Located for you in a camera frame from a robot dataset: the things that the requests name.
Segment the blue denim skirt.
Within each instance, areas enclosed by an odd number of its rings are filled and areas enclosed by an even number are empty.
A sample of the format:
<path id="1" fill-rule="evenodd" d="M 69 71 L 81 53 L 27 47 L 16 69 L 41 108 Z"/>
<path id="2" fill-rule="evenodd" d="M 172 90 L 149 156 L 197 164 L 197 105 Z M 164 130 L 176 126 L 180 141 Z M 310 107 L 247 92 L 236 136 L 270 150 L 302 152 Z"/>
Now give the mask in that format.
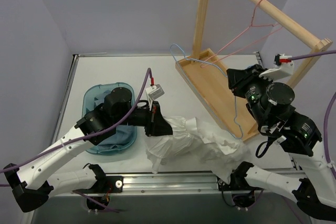
<path id="1" fill-rule="evenodd" d="M 112 155 L 127 149 L 134 143 L 136 138 L 137 130 L 135 126 L 119 125 L 116 127 L 116 133 L 113 136 L 88 149 L 87 152 L 96 155 Z"/>

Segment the white garment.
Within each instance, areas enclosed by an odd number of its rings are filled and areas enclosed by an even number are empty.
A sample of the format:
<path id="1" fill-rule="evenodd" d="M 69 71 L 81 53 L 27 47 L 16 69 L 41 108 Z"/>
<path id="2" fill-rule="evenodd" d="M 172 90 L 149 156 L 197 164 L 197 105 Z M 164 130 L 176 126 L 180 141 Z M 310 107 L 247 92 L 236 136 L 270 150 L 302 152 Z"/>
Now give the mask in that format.
<path id="1" fill-rule="evenodd" d="M 173 134 L 151 136 L 145 140 L 146 155 L 154 174 L 160 166 L 190 153 L 222 181 L 229 183 L 232 171 L 243 161 L 251 160 L 247 145 L 217 124 L 181 116 L 164 119 L 172 127 Z"/>

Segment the blue wire hanger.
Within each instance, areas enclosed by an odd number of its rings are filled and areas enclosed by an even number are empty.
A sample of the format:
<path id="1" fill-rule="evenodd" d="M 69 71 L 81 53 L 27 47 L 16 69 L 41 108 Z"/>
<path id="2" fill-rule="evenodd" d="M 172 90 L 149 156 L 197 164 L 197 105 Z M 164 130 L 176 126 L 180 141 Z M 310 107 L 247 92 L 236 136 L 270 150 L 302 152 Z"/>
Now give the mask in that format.
<path id="1" fill-rule="evenodd" d="M 244 134 L 245 103 L 228 89 L 226 67 L 212 60 L 202 63 L 214 55 L 211 49 L 201 52 L 198 59 L 187 56 L 178 44 L 170 45 L 175 67 L 186 81 L 215 122 L 226 129 L 234 138 L 242 140 Z"/>

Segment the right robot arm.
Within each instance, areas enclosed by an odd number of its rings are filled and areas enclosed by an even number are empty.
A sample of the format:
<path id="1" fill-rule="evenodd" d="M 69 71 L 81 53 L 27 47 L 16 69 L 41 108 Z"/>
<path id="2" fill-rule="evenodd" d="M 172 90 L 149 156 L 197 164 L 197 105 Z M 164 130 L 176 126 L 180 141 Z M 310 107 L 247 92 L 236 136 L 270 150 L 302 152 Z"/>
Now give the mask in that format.
<path id="1" fill-rule="evenodd" d="M 265 151 L 279 145 L 302 168 L 304 178 L 292 178 L 242 162 L 230 175 L 234 188 L 261 188 L 292 200 L 314 219 L 335 221 L 335 176 L 333 164 L 324 152 L 322 134 L 309 117 L 296 112 L 293 89 L 263 76 L 265 69 L 228 69 L 228 87 L 233 95 L 246 99 L 246 107 L 267 137 Z"/>

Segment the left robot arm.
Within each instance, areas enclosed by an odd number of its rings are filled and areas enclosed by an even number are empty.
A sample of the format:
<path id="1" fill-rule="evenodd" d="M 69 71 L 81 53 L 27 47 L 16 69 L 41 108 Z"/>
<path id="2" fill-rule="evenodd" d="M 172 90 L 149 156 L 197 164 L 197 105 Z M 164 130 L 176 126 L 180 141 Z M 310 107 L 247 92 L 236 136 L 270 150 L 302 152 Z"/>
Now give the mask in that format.
<path id="1" fill-rule="evenodd" d="M 56 195 L 79 190 L 99 193 L 107 189 L 108 179 L 97 164 L 67 173 L 57 170 L 82 152 L 97 146 L 116 133 L 119 125 L 141 126 L 146 136 L 172 135 L 173 130 L 161 114 L 156 99 L 163 95 L 159 84 L 145 90 L 142 106 L 132 102 L 132 92 L 113 89 L 102 103 L 87 112 L 77 123 L 38 158 L 23 166 L 8 164 L 4 174 L 22 212 L 33 211 Z"/>

